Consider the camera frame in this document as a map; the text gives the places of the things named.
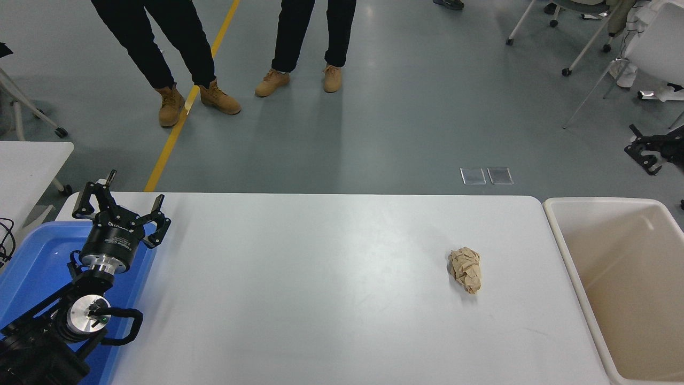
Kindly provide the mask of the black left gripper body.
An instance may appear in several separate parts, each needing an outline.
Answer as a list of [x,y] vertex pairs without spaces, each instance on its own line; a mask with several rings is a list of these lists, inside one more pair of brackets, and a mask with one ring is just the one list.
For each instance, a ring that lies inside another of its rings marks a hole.
[[108,257],[117,260],[115,266],[130,266],[144,236],[142,225],[132,227],[125,218],[115,221],[109,214],[98,214],[81,249],[80,263],[93,265],[98,258]]

